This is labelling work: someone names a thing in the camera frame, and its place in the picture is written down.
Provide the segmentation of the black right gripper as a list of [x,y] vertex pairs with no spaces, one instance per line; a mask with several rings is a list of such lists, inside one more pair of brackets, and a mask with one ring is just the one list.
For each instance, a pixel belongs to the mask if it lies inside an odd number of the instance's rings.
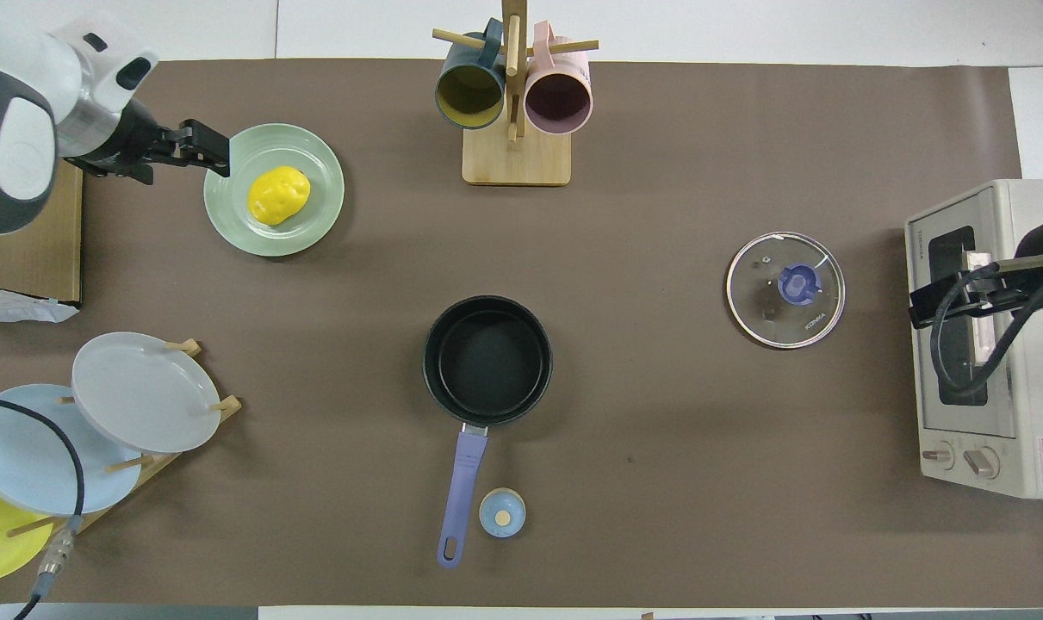
[[[939,307],[950,299],[946,311]],[[912,328],[933,328],[959,317],[1043,310],[1043,254],[989,262],[961,276],[942,277],[909,293]]]

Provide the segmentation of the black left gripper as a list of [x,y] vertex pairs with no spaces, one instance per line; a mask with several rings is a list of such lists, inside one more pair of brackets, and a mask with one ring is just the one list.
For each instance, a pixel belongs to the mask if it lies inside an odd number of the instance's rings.
[[229,138],[197,119],[181,122],[183,161],[174,154],[177,145],[165,137],[167,128],[142,102],[127,103],[118,126],[107,141],[90,153],[90,173],[95,177],[127,177],[151,185],[153,164],[202,166],[219,177],[231,177]]

